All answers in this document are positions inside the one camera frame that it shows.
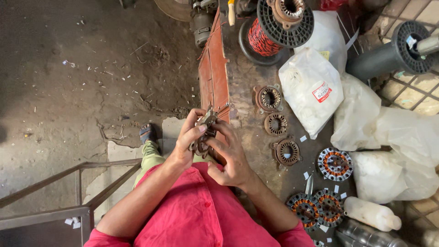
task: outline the red shirt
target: red shirt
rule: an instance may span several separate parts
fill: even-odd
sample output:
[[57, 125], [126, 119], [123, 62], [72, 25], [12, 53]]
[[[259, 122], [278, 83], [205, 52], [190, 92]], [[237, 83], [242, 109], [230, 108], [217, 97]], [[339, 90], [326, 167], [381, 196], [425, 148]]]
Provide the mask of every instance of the red shirt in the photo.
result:
[[[137, 185], [159, 166], [148, 170]], [[207, 163], [198, 162], [177, 179], [134, 241], [94, 229], [84, 246], [314, 247], [314, 244], [302, 224], [274, 239], [252, 220], [228, 187], [219, 185], [207, 174]]]

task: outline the fingernail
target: fingernail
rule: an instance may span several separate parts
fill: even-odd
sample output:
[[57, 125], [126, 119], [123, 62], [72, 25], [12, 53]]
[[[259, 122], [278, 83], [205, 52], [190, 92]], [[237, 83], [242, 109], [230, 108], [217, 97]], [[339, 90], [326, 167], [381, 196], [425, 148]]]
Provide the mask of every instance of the fingernail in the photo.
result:
[[201, 132], [204, 132], [206, 129], [207, 129], [207, 125], [205, 125], [205, 124], [203, 124], [203, 125], [201, 125], [201, 126], [199, 127], [199, 130], [200, 130]]

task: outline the foot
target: foot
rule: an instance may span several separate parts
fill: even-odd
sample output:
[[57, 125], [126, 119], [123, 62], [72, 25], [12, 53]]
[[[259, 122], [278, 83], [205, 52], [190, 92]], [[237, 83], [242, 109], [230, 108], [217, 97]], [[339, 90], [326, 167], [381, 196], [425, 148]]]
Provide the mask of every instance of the foot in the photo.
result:
[[154, 127], [150, 123], [144, 124], [142, 128], [140, 128], [139, 135], [142, 144], [145, 144], [146, 141], [157, 141]]

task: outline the yellow tool handle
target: yellow tool handle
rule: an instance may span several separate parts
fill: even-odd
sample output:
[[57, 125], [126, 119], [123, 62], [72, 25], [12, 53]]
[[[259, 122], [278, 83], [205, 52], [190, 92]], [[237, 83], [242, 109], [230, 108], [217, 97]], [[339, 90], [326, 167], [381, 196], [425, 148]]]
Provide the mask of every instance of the yellow tool handle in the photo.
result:
[[228, 2], [229, 4], [229, 24], [230, 26], [234, 26], [235, 25], [235, 0], [229, 0]]

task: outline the cracked concrete floor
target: cracked concrete floor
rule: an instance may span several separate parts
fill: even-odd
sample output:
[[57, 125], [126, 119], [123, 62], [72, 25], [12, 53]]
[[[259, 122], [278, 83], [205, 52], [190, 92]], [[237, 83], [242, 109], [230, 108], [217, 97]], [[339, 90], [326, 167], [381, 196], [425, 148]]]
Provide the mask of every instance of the cracked concrete floor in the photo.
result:
[[[0, 197], [107, 161], [109, 140], [138, 147], [143, 123], [199, 106], [201, 50], [154, 1], [0, 1], [0, 33]], [[104, 171], [85, 170], [83, 192]], [[0, 215], [74, 206], [74, 188], [71, 174]]]

